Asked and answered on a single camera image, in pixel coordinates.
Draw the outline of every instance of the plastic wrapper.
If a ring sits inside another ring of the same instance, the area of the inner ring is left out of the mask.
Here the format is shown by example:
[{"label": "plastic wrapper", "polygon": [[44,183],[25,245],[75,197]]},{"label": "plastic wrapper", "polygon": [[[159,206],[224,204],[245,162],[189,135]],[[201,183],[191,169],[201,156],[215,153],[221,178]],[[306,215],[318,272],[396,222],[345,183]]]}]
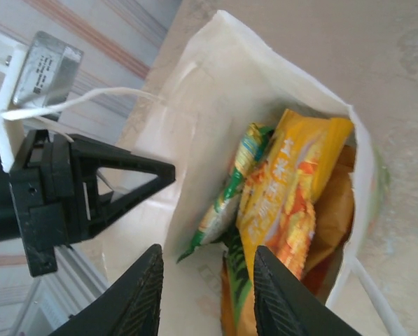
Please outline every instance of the plastic wrapper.
[{"label": "plastic wrapper", "polygon": [[272,128],[251,123],[243,136],[226,187],[209,207],[200,226],[193,236],[188,249],[178,261],[188,257],[201,245],[216,241],[235,219],[244,181],[257,161],[261,159],[269,140]]},{"label": "plastic wrapper", "polygon": [[305,261],[308,273],[340,245],[350,231],[354,217],[354,193],[350,174],[354,169],[355,148],[345,146],[333,168],[322,195],[314,205],[316,229]]},{"label": "plastic wrapper", "polygon": [[300,278],[314,235],[321,195],[353,129],[344,118],[304,117],[286,110],[259,167],[248,177],[236,225],[249,277],[258,245],[266,245]]},{"label": "plastic wrapper", "polygon": [[221,323],[226,336],[256,335],[253,311],[253,285],[238,229],[234,226],[225,236],[228,248],[221,271]]}]

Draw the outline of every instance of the orange snack package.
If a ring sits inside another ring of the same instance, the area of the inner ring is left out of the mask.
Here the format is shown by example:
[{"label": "orange snack package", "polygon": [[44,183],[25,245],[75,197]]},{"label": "orange snack package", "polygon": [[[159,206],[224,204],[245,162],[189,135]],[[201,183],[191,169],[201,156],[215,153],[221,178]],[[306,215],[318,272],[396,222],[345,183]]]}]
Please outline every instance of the orange snack package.
[{"label": "orange snack package", "polygon": [[234,320],[234,311],[230,299],[230,283],[228,276],[228,266],[225,258],[221,269],[221,325],[224,336],[235,336],[237,334]]},{"label": "orange snack package", "polygon": [[305,261],[304,273],[326,259],[348,233],[354,217],[354,193],[350,173],[355,148],[344,146],[322,195],[314,205],[316,229]]},{"label": "orange snack package", "polygon": [[286,110],[269,153],[249,175],[236,226],[253,281],[258,245],[266,245],[300,279],[314,235],[314,203],[321,196],[353,129],[345,118],[304,117]]}]

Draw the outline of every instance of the metal plate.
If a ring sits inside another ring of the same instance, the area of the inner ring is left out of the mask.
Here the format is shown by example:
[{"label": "metal plate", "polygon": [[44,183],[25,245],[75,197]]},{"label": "metal plate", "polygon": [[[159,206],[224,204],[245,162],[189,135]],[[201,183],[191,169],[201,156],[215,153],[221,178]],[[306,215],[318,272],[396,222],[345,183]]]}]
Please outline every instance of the metal plate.
[{"label": "metal plate", "polygon": [[[14,105],[35,108],[64,102],[82,58],[81,50],[38,31],[13,96]],[[59,116],[50,115],[50,119],[57,120]]]}]

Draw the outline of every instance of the striped wall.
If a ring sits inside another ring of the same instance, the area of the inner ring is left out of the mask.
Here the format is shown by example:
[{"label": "striped wall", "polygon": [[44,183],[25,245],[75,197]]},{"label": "striped wall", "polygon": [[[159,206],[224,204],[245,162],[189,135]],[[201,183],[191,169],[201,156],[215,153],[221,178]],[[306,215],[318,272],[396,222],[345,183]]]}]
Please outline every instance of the striped wall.
[{"label": "striped wall", "polygon": [[[0,32],[28,45],[43,30],[83,50],[70,98],[92,88],[141,88],[180,2],[0,0]],[[3,79],[0,74],[0,85]],[[60,122],[114,144],[135,101],[98,97],[63,112]],[[31,282],[20,240],[0,244],[0,335],[7,335]]]}]

